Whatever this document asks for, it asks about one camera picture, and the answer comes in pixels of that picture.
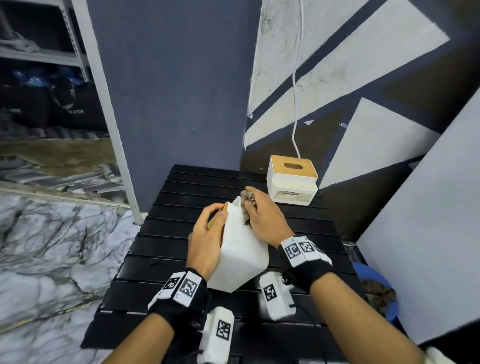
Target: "black table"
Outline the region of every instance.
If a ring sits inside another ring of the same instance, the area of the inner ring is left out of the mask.
[[[102,304],[86,331],[82,348],[114,349],[145,318],[147,304],[174,272],[184,269],[188,234],[202,208],[214,202],[232,202],[245,186],[267,192],[266,175],[232,170],[175,165],[155,204],[120,266]],[[341,278],[362,298],[365,295],[324,208],[322,198],[310,206],[279,204],[289,226],[306,235],[331,259]],[[269,248],[267,270],[279,270],[277,252]],[[280,322],[268,318],[260,305],[258,277],[235,292],[213,292],[213,306],[223,306],[235,315],[230,355],[282,359],[345,361],[311,298],[293,289],[293,300],[304,306],[317,326],[302,310]],[[196,350],[201,335],[192,333],[173,345],[168,356],[185,356]]]

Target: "power cord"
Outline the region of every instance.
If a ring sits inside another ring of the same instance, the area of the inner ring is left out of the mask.
[[[297,130],[297,92],[295,90],[295,73],[297,72],[297,63],[299,60],[299,56],[301,54],[302,46],[303,46],[303,34],[305,32],[304,25],[303,25],[303,0],[299,0],[300,4],[300,42],[299,47],[297,49],[297,56],[295,57],[295,63],[293,65],[293,73],[292,73],[292,82],[293,82],[293,114],[295,117],[295,121],[293,123],[293,132],[292,132],[292,143],[295,147],[295,151],[297,152],[298,158],[300,158],[300,152],[297,148],[297,143],[295,143],[295,131]]]
[[[315,325],[316,328],[321,328],[321,327],[322,327],[321,325],[318,325],[318,324],[315,322],[312,314],[311,314],[305,307],[303,307],[301,304],[294,304],[294,303],[293,303],[293,304],[290,304],[289,307],[298,307],[298,308],[300,308],[300,309],[308,316],[308,318],[310,319],[310,321],[312,322],[312,324]],[[324,363],[327,364],[327,357],[325,356],[325,350],[324,350],[324,347],[323,347],[322,343],[319,342],[319,343],[318,343],[318,346],[320,347],[320,351],[322,352],[322,357],[323,357],[323,359],[324,359]]]

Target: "black wrist strap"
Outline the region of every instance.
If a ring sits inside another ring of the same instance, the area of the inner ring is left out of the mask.
[[[203,330],[212,295],[205,279],[192,268],[172,274],[148,305],[148,314],[162,316],[175,331],[175,340],[190,328]]]
[[[334,272],[332,260],[305,236],[291,237],[278,247],[282,279],[307,293],[324,274]]]

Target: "blue bowl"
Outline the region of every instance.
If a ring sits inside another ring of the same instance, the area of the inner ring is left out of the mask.
[[[375,269],[372,267],[366,266],[365,264],[362,263],[353,263],[353,268],[355,269],[355,272],[357,272],[357,276],[359,276],[360,279],[374,279],[385,286],[389,288],[393,288],[390,283],[380,274],[378,273]],[[387,312],[385,315],[385,320],[388,322],[392,322],[395,320],[395,317],[398,316],[398,301],[395,299],[394,302],[390,302],[387,305]]]

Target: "hand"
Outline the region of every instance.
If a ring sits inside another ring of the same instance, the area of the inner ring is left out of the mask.
[[[255,209],[250,201],[245,201],[253,232],[259,240],[278,248],[282,241],[294,235],[285,216],[269,195],[254,187],[245,188],[253,193],[257,202]]]
[[[193,232],[188,236],[186,267],[195,269],[206,281],[210,279],[220,262],[220,239],[228,212],[227,209],[222,210],[210,230],[207,226],[208,217],[223,206],[224,204],[211,204],[205,207],[193,227]]]

